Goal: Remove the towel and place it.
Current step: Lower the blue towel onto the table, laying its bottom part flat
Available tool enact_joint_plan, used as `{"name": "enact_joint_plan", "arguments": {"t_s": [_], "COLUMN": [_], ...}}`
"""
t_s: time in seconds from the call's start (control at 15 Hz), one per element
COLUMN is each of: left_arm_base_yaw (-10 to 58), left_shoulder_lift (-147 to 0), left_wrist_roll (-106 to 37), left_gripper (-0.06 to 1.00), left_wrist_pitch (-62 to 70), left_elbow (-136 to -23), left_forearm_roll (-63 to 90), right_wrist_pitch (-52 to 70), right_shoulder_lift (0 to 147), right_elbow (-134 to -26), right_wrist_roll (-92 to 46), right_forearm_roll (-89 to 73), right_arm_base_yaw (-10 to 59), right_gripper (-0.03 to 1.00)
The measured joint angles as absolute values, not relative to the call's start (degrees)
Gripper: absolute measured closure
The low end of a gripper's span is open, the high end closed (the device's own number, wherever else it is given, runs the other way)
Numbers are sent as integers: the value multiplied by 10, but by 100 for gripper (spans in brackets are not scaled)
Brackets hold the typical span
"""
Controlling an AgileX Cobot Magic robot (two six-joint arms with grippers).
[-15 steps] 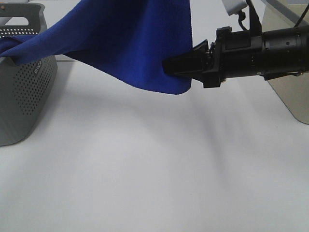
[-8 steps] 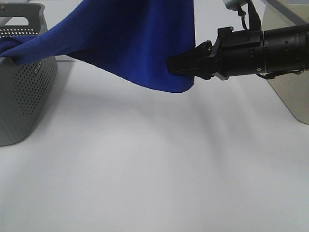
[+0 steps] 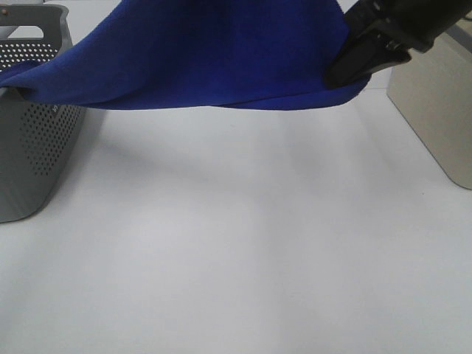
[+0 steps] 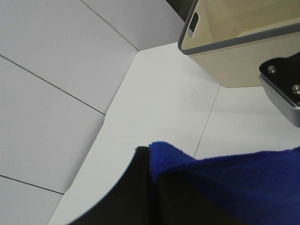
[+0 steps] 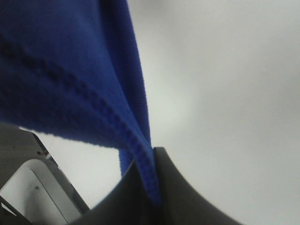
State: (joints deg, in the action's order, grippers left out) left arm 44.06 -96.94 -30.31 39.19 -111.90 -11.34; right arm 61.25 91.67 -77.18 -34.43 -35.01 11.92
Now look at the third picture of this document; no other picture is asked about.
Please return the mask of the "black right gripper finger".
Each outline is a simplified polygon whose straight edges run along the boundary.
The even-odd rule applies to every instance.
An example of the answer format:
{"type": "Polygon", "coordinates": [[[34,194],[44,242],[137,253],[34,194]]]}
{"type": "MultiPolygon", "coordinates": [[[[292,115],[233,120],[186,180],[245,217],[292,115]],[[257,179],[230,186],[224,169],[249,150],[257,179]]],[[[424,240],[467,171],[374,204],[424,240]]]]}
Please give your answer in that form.
{"type": "Polygon", "coordinates": [[[375,44],[360,44],[342,52],[331,63],[324,74],[324,83],[329,89],[337,89],[410,60],[411,56],[405,50],[388,50],[375,44]]]}
{"type": "Polygon", "coordinates": [[[384,43],[386,20],[376,20],[366,27],[350,27],[350,34],[331,66],[387,66],[384,43]]]}

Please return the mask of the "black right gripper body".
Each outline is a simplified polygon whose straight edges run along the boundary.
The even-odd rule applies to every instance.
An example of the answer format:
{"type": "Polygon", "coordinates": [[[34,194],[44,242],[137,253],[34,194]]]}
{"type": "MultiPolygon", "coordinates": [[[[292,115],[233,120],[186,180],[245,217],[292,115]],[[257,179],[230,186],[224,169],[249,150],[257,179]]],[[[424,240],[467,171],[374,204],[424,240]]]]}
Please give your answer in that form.
{"type": "Polygon", "coordinates": [[[357,1],[344,14],[344,20],[355,29],[386,20],[383,39],[387,49],[424,53],[439,35],[470,11],[470,0],[357,1]]]}

